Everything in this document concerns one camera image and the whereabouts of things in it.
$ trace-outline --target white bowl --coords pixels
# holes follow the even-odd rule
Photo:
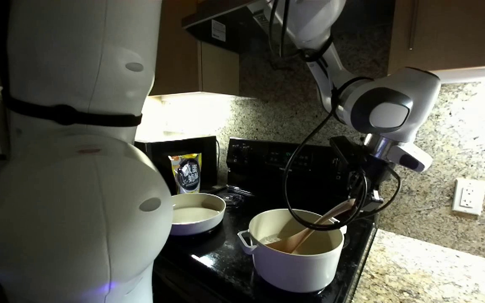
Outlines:
[[[226,203],[214,194],[194,192],[177,194],[173,202],[173,222],[170,234],[187,236],[206,232],[224,218]]]

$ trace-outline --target range hood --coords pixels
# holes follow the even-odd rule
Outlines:
[[[198,3],[197,12],[183,18],[181,23],[197,40],[245,53],[268,48],[267,17],[270,13],[266,0],[204,0]],[[347,0],[333,25],[333,33],[392,24],[393,15],[394,0]],[[281,26],[275,21],[273,44],[279,43],[280,31]],[[289,39],[285,42],[286,52],[291,53],[295,45]]]

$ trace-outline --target food package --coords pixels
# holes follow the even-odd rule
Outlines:
[[[178,194],[200,192],[202,154],[169,156]]]

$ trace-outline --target black stovetop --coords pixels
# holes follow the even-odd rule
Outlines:
[[[215,194],[227,192],[236,190],[224,189]],[[229,302],[349,302],[375,234],[373,219],[348,225],[346,245],[331,284],[316,293],[297,294],[275,288],[260,278],[252,256],[239,246],[237,232],[248,229],[248,223],[258,213],[274,208],[284,205],[271,198],[244,196],[242,202],[228,205],[223,222],[213,230],[195,236],[169,236],[155,266],[177,268],[192,283],[201,284]]]

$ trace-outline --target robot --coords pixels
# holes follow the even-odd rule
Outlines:
[[[430,165],[412,142],[440,81],[409,68],[375,81],[346,71],[329,33],[344,2],[268,6],[298,48],[314,50],[305,59],[329,116],[369,134],[361,151],[378,169],[363,170],[377,190],[394,164]],[[0,283],[10,302],[152,302],[152,263],[173,209],[132,143],[154,81],[160,6],[0,0],[11,138],[0,173]]]

